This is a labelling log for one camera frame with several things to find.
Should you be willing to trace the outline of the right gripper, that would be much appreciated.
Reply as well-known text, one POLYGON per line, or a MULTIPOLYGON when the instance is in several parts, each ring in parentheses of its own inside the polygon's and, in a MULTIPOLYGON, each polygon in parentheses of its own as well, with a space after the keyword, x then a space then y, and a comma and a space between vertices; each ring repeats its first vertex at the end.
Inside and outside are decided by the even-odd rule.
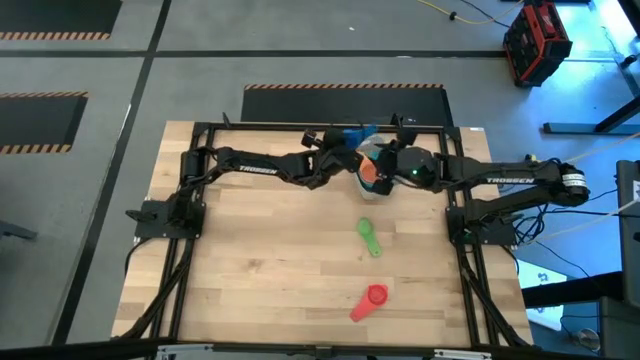
POLYGON ((383 163, 396 162, 396 168, 376 171, 376 179, 371 187, 373 193, 388 196, 394 183, 433 193, 445 189, 441 154, 421 147, 407 147, 414 144, 416 137, 416 131, 402 128, 390 142, 378 145, 378 160, 383 163))

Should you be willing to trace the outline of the orange measuring cup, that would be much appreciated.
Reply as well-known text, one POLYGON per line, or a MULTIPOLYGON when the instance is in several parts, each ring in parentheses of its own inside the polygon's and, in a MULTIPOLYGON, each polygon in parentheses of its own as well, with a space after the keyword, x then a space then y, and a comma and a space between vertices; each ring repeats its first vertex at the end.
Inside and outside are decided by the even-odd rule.
POLYGON ((359 180, 367 186, 372 186, 379 180, 376 165, 368 156, 363 157, 357 175, 359 180))

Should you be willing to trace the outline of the red black toolbox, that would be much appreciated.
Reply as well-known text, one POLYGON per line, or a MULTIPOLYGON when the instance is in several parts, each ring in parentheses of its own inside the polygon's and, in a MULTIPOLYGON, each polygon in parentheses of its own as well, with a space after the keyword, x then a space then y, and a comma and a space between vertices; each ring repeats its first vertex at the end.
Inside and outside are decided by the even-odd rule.
POLYGON ((514 84, 540 87, 570 55, 573 42, 553 0, 524 0, 503 39, 514 84))

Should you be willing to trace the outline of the dark chair leg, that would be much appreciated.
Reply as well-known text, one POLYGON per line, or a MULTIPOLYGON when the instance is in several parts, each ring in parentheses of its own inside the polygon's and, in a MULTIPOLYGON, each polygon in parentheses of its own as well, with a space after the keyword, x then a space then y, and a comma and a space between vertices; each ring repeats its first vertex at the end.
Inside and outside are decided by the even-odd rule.
POLYGON ((34 240, 37 233, 13 223, 0 220, 0 239, 3 237, 17 237, 24 240, 34 240))

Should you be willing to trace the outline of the black striped-edge floor mat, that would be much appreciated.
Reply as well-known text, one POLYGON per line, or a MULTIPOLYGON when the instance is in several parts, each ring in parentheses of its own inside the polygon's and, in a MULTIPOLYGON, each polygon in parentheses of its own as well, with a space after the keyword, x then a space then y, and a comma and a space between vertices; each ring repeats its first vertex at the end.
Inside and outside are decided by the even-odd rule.
POLYGON ((68 153, 88 100, 85 91, 0 93, 0 154, 68 153))
POLYGON ((240 120, 388 124, 394 114, 407 125, 453 124, 444 86, 430 83, 249 84, 240 120))
POLYGON ((111 37, 122 0, 0 0, 0 41, 111 37))

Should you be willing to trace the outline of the blue measuring cup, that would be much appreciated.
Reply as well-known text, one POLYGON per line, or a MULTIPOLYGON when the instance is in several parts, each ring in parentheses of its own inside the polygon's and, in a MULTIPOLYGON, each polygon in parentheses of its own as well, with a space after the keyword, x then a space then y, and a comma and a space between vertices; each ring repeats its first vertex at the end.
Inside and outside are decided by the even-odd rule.
POLYGON ((345 129, 342 131, 344 144, 348 149, 357 149, 368 137, 378 132, 377 125, 360 126, 353 129, 345 129))

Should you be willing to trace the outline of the black frame beam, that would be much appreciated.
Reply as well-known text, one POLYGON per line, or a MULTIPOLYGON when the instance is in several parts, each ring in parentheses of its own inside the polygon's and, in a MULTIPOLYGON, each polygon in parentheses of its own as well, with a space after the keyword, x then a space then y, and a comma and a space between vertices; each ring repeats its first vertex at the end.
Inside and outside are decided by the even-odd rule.
POLYGON ((327 360, 338 356, 420 357, 424 360, 622 360, 544 351, 537 347, 477 345, 471 348, 351 345, 287 345, 176 342, 170 338, 115 339, 91 343, 0 350, 0 360, 131 360, 169 357, 188 351, 306 355, 327 360))

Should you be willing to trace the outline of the red measuring cup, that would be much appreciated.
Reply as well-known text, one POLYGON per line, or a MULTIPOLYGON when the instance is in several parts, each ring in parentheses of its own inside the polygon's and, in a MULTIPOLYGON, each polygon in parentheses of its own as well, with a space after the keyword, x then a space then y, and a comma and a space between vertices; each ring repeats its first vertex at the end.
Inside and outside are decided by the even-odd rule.
POLYGON ((387 285, 374 284, 369 285, 365 290, 359 303, 352 309, 349 314, 353 322, 359 322, 371 315, 378 308, 386 304, 389 297, 387 285))

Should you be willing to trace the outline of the green measuring cup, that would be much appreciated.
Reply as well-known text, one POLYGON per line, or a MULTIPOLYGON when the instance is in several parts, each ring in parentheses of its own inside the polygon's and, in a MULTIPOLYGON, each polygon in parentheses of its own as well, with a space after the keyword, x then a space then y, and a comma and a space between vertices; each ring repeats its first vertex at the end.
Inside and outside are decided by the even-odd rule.
POLYGON ((382 248, 378 242, 378 238, 372 222, 368 218, 360 218, 356 230, 366 244, 366 247, 373 257, 382 255, 382 248))

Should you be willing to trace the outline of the grey cabinet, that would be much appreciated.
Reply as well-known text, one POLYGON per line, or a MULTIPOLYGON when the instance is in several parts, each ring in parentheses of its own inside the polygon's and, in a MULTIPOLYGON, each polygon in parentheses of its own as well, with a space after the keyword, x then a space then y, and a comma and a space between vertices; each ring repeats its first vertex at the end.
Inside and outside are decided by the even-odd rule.
POLYGON ((640 160, 616 163, 624 300, 640 308, 640 160))

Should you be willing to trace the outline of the black desk leg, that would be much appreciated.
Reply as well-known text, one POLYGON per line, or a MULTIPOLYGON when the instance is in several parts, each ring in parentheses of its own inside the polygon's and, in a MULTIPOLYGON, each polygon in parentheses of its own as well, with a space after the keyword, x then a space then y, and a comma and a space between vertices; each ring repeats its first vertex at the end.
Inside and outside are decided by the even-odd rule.
POLYGON ((594 302, 602 297, 624 299, 623 275, 611 272, 561 283, 538 285, 522 290, 526 308, 559 306, 568 303, 594 302))
POLYGON ((627 120, 640 114, 640 96, 613 112, 598 123, 556 123, 547 122, 542 126, 546 134, 558 135, 612 135, 630 136, 640 132, 640 125, 625 125, 627 120))

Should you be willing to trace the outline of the white plastic basket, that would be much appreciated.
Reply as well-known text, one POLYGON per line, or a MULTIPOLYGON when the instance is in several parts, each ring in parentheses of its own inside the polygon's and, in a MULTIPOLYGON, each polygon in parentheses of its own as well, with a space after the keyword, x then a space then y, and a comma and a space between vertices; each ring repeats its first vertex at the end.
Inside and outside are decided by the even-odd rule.
POLYGON ((394 187, 397 156, 386 139, 380 135, 369 136, 356 151, 362 156, 355 179, 363 199, 374 201, 389 196, 394 187))

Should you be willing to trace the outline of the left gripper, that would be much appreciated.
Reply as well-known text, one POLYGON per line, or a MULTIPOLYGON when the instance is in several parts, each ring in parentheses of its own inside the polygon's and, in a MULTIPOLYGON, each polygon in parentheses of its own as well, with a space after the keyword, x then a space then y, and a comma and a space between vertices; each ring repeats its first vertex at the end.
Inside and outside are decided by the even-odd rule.
POLYGON ((364 156, 354 150, 358 147, 358 132, 353 129, 329 129, 321 140, 316 138, 317 133, 306 130, 301 144, 307 148, 316 146, 317 150, 309 156, 311 161, 311 174, 303 183, 309 189, 324 186, 329 179, 342 170, 354 173, 360 169, 364 156), (334 154, 339 147, 345 147, 347 151, 334 154))

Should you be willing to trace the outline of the small round grey object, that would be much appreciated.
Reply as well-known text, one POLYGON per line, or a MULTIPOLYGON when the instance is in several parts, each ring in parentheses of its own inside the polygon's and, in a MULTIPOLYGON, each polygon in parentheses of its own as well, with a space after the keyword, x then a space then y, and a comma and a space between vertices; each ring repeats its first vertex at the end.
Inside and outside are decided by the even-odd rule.
POLYGON ((576 333, 578 343, 590 351, 598 352, 601 349, 599 334, 590 328, 583 328, 576 333))

